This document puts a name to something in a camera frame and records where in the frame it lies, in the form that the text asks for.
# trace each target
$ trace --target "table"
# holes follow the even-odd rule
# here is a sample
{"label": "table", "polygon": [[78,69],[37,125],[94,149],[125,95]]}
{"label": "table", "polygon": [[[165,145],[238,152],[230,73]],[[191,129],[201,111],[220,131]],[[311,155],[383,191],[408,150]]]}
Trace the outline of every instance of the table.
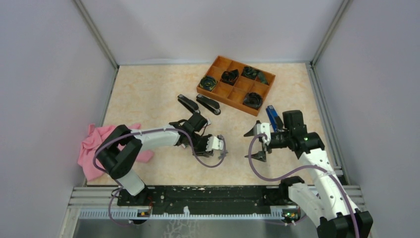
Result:
{"label": "table", "polygon": [[[279,115],[283,111],[301,110],[308,132],[317,132],[327,147],[324,130],[304,63],[252,63],[253,67],[276,75],[260,114],[255,117],[225,104],[220,104],[221,115],[216,116],[202,107],[202,115],[212,124],[206,134],[222,134],[226,139],[228,156],[217,168],[208,169],[192,156],[191,149],[160,147],[148,163],[135,163],[134,170],[147,185],[276,185],[266,182],[252,172],[248,159],[251,137],[243,137],[256,120],[269,122],[265,113],[273,105]],[[112,91],[104,125],[131,125],[141,123],[142,129],[162,127],[169,122],[188,119],[191,113],[178,101],[183,94],[195,100],[196,86],[210,64],[141,65],[121,66]],[[255,143],[253,153],[261,149]],[[218,162],[217,156],[202,157],[210,165]],[[287,148],[273,150],[267,162],[254,160],[257,170],[266,177],[274,178],[301,166],[294,152]],[[297,172],[306,183],[312,179],[306,171]],[[115,182],[103,175],[89,181],[88,185],[109,185]]]}

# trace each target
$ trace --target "purple cable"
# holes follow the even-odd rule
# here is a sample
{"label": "purple cable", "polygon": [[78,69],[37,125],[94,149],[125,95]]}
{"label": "purple cable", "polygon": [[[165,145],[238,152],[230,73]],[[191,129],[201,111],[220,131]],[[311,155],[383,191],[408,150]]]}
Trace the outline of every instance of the purple cable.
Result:
{"label": "purple cable", "polygon": [[[120,137],[117,137],[117,138],[115,138],[115,139],[111,140],[110,142],[106,143],[105,145],[103,145],[101,148],[99,148],[99,149],[96,151],[95,155],[93,156],[93,161],[92,161],[93,166],[94,166],[95,168],[97,168],[98,170],[100,170],[100,171],[102,171],[102,172],[106,173],[106,171],[105,171],[104,169],[102,169],[101,167],[99,167],[99,166],[96,164],[96,157],[97,157],[97,156],[98,156],[98,154],[99,154],[99,153],[100,153],[103,149],[105,149],[107,146],[109,146],[109,145],[111,145],[111,144],[113,144],[113,143],[115,143],[115,142],[117,142],[117,141],[119,141],[119,140],[121,140],[121,139],[127,138],[127,137],[129,137],[129,136],[134,136],[134,135],[142,135],[142,134],[148,134],[148,133],[153,133],[153,132],[158,132],[158,131],[167,131],[167,130],[169,130],[169,131],[177,131],[177,132],[181,132],[181,133],[185,134],[185,135],[187,136],[187,138],[188,138],[189,142],[190,142],[190,145],[191,145],[191,150],[193,151],[193,155],[194,155],[194,157],[196,158],[196,160],[197,160],[198,162],[200,162],[200,164],[204,165],[205,167],[207,167],[207,168],[216,168],[217,166],[219,166],[219,165],[223,162],[224,157],[226,156],[226,141],[224,140],[224,137],[223,137],[222,135],[219,135],[220,139],[223,141],[223,151],[222,151],[222,153],[221,153],[221,156],[222,156],[222,157],[221,157],[221,159],[220,159],[219,163],[217,163],[217,164],[215,164],[215,165],[207,165],[207,164],[205,164],[203,161],[201,161],[201,160],[198,158],[198,156],[196,155],[196,152],[194,151],[193,140],[191,139],[191,137],[190,137],[190,135],[189,135],[189,134],[187,134],[187,133],[186,133],[185,131],[183,131],[183,130],[176,129],[176,128],[166,128],[166,129],[160,128],[160,129],[153,129],[153,130],[147,130],[147,131],[142,131],[142,132],[129,133],[129,134],[122,135],[122,136],[120,136]],[[116,198],[116,194],[117,194],[117,193],[119,193],[119,192],[123,189],[123,187],[122,187],[122,185],[120,184],[120,182],[118,182],[117,180],[115,180],[115,181],[117,182],[117,184],[118,184],[119,186],[121,186],[121,188],[119,188],[119,189],[117,190],[117,192],[116,192],[115,194],[113,194],[113,195],[112,195],[111,201],[109,202],[109,206],[108,206],[108,216],[109,216],[109,218],[111,219],[111,221],[113,221],[115,224],[117,224],[117,225],[119,225],[119,226],[121,226],[121,227],[127,227],[127,226],[130,226],[131,224],[121,224],[121,223],[117,222],[116,220],[114,220],[114,218],[112,218],[112,215],[111,215],[111,204],[112,204],[112,201]]]}
{"label": "purple cable", "polygon": [[[264,136],[267,139],[267,135],[266,134],[262,134],[261,133],[261,134],[256,135],[252,139],[252,141],[250,143],[249,150],[248,150],[248,161],[250,163],[251,169],[255,173],[255,175],[257,175],[257,177],[259,177],[260,179],[262,179],[264,181],[268,181],[268,182],[279,181],[279,180],[285,179],[285,178],[289,177],[290,175],[296,173],[297,171],[300,171],[300,170],[303,170],[303,169],[317,169],[317,170],[322,171],[323,173],[327,173],[328,172],[327,170],[325,170],[325,169],[323,169],[321,167],[318,167],[318,166],[304,165],[304,166],[300,166],[300,167],[298,167],[298,168],[296,168],[296,169],[288,172],[287,174],[285,174],[283,176],[280,176],[278,178],[275,178],[275,179],[274,178],[270,178],[269,179],[269,178],[266,178],[266,177],[262,176],[260,173],[258,173],[257,169],[255,168],[255,166],[254,166],[254,164],[252,162],[252,158],[251,158],[251,155],[252,155],[252,146],[254,145],[255,140],[257,140],[258,138],[260,138],[262,136]],[[353,213],[352,205],[350,204],[350,201],[349,201],[349,199],[347,197],[346,191],[343,189],[343,187],[341,186],[340,182],[333,175],[329,175],[329,177],[337,185],[338,189],[340,190],[341,195],[344,198],[344,202],[347,205],[347,209],[349,210],[350,217],[352,218],[352,222],[353,222],[353,226],[354,226],[355,238],[360,238],[360,236],[359,236],[359,227],[357,226],[356,217],[355,217],[355,215]]]}

